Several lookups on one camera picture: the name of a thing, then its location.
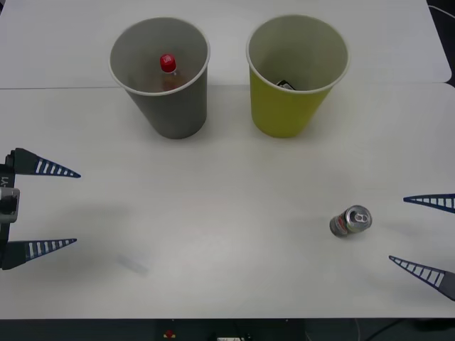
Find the white table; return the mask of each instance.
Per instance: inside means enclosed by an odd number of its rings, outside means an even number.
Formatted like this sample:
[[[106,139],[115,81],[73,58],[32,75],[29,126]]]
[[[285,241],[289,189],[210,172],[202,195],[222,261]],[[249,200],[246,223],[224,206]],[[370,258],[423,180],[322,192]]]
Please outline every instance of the white table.
[[[318,16],[338,28],[352,52],[349,77],[451,77],[425,0],[12,0],[0,16],[0,88],[116,87],[107,69],[114,40],[155,16],[181,17],[206,33],[211,84],[245,85],[249,34],[282,13]]]
[[[0,318],[453,318],[387,256],[455,271],[455,216],[402,202],[454,190],[454,105],[444,84],[345,80],[304,134],[273,139],[247,87],[212,86],[205,126],[171,141],[121,89],[2,90],[0,155],[82,178],[17,178],[11,240],[78,241],[0,272]],[[373,226],[338,239],[352,204]]]

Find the soda can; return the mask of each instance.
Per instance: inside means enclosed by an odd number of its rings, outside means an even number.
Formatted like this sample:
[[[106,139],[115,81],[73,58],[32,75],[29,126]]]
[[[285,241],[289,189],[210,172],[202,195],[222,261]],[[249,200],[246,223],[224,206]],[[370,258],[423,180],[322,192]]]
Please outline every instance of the soda can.
[[[365,231],[371,226],[370,211],[360,205],[349,207],[346,211],[332,218],[330,230],[337,237],[346,237],[351,233]]]

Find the can lid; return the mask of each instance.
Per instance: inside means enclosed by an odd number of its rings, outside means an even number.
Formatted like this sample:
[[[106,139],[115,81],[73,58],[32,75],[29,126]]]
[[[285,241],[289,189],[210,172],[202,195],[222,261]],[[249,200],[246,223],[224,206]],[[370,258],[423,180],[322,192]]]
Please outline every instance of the can lid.
[[[355,230],[364,230],[371,226],[371,213],[365,207],[355,205],[346,211],[346,221]]]
[[[162,55],[161,58],[159,58],[159,63],[161,65],[161,69],[167,73],[174,72],[177,68],[176,59],[173,57],[173,55],[170,55],[168,53]]]

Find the small bottle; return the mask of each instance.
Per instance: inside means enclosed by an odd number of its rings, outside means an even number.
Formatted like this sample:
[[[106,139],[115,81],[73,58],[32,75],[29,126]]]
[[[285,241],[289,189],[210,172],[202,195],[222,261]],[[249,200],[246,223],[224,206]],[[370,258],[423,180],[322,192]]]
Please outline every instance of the small bottle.
[[[176,59],[171,54],[162,55],[159,59],[163,75],[161,77],[161,86],[163,91],[174,90],[181,87],[186,82],[177,70]]]

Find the paper cup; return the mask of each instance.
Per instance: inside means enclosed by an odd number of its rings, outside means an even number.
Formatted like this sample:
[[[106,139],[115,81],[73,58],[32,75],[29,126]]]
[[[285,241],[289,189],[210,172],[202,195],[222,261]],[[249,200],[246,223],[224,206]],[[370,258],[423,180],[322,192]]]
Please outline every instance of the paper cup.
[[[173,54],[186,82],[163,91],[160,57]],[[152,18],[129,27],[112,47],[109,70],[155,130],[170,139],[197,132],[207,117],[210,46],[204,34],[177,18]]]
[[[288,15],[260,25],[247,42],[253,122],[273,137],[293,137],[308,124],[348,71],[349,50],[332,26]],[[285,80],[294,89],[277,85]]]

